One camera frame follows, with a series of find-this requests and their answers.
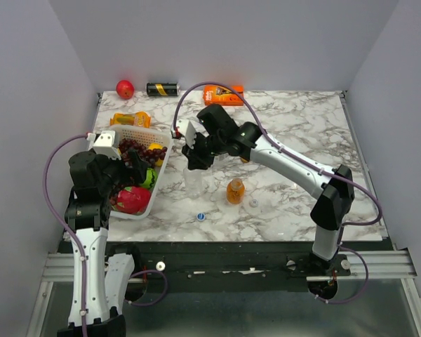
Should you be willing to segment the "large clear plastic bottle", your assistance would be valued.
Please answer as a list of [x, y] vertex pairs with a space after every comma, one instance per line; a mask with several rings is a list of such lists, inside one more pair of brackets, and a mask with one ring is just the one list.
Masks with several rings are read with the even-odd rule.
[[183, 170], [185, 192], [191, 199], [196, 199], [204, 193], [205, 187], [202, 173], [202, 170], [189, 170], [188, 168]]

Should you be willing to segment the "blue white bottle cap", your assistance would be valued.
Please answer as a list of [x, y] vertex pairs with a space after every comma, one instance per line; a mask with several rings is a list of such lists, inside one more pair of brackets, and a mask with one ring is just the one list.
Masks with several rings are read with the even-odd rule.
[[197, 219], [198, 221], [204, 221], [204, 220], [206, 219], [206, 216], [205, 216], [205, 214], [204, 214], [204, 213], [198, 213], [198, 214], [196, 215], [196, 219]]

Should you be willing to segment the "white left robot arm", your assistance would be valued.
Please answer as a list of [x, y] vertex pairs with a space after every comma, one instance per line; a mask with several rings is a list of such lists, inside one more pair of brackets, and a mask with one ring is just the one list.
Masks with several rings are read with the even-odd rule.
[[105, 256], [112, 210], [110, 197], [138, 175], [119, 159], [94, 150], [69, 161], [73, 187], [65, 211], [74, 258], [72, 305], [58, 336], [125, 336], [123, 297], [129, 277], [141, 271], [140, 252], [123, 248]]

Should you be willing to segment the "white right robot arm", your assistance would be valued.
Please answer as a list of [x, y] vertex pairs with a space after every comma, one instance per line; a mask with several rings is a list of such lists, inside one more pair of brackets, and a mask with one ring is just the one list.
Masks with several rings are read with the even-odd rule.
[[310, 213], [316, 234], [309, 268], [317, 275], [332, 270], [339, 251], [342, 221], [354, 201], [351, 169], [345, 165], [333, 169], [321, 164], [311, 169], [307, 166], [308, 158], [297, 152], [284, 154], [285, 146], [265, 136], [265, 130], [257, 124], [247, 121], [238, 125], [217, 104], [202, 109], [197, 118], [207, 131], [206, 136], [185, 120], [178, 121], [172, 130], [173, 136], [185, 138], [182, 153], [188, 160], [187, 168], [209, 169], [215, 157], [228, 154], [266, 166], [299, 185], [316, 200]]

